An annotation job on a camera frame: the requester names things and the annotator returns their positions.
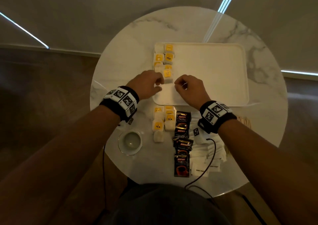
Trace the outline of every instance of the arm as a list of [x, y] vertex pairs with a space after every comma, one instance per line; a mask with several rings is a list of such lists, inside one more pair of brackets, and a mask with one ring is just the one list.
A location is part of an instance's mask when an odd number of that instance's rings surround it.
[[[139, 99], [161, 91], [160, 73], [145, 71], [128, 82]], [[0, 183], [1, 224], [43, 224], [74, 189], [120, 122], [98, 106], [55, 137]]]
[[[187, 83], [187, 89], [181, 86]], [[175, 82], [181, 97], [197, 110], [210, 101], [203, 82], [183, 75]], [[318, 180], [312, 169], [289, 156], [237, 120], [218, 134], [235, 161], [282, 224], [316, 224]]]

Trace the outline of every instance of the small white bowl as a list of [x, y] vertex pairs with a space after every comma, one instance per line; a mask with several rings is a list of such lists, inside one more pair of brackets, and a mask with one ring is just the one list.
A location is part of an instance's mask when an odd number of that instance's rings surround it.
[[136, 154], [142, 147], [142, 138], [139, 132], [128, 130], [118, 138], [118, 148], [121, 153], [131, 156]]

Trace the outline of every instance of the dark floor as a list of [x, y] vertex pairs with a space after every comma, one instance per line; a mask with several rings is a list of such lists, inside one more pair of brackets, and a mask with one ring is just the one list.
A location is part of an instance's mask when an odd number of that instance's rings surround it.
[[[89, 112], [98, 58], [0, 49], [0, 179]], [[286, 78], [288, 122], [280, 148], [318, 168], [318, 82]], [[102, 151], [50, 224], [91, 224], [103, 209]], [[126, 177], [106, 157], [107, 207]], [[279, 224], [251, 184], [239, 189], [268, 224]], [[216, 198], [234, 224], [260, 224], [235, 192]]]

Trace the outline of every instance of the wristband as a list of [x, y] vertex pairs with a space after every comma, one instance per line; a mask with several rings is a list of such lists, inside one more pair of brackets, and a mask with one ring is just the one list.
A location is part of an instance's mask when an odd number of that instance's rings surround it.
[[230, 119], [237, 119], [232, 110], [225, 104], [217, 101], [208, 101], [200, 108], [202, 116], [198, 121], [198, 126], [205, 132], [217, 134], [220, 126]]
[[120, 86], [109, 91], [101, 101], [100, 105], [108, 107], [115, 114], [119, 115], [120, 120], [126, 123], [137, 112], [139, 97], [130, 87]]

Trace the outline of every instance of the white marble tabletop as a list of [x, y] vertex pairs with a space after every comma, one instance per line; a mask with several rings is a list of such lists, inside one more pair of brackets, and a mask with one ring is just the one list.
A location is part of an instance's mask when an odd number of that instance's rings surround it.
[[[125, 85], [144, 70], [152, 69], [156, 42], [202, 42], [216, 14], [214, 10], [200, 7], [173, 7], [147, 14], [122, 29], [97, 63], [91, 85], [91, 110], [109, 90]], [[222, 16], [209, 42], [239, 43], [245, 48], [250, 101], [245, 107], [234, 107], [233, 111], [249, 118], [255, 132], [279, 146], [286, 126], [288, 101], [283, 76], [268, 47], [248, 27], [227, 15]], [[142, 100], [132, 125], [117, 127], [107, 141], [105, 152], [126, 176], [139, 184], [185, 186], [196, 177], [174, 177], [173, 134], [165, 132], [164, 143], [153, 142], [154, 105], [152, 98]], [[188, 108], [177, 106], [177, 110], [187, 111]], [[119, 135], [127, 129], [139, 131], [143, 139], [141, 150], [133, 156], [121, 153], [117, 145]], [[208, 178], [202, 177], [195, 184], [217, 196], [247, 182], [229, 155], [221, 164], [221, 172], [210, 172]]]

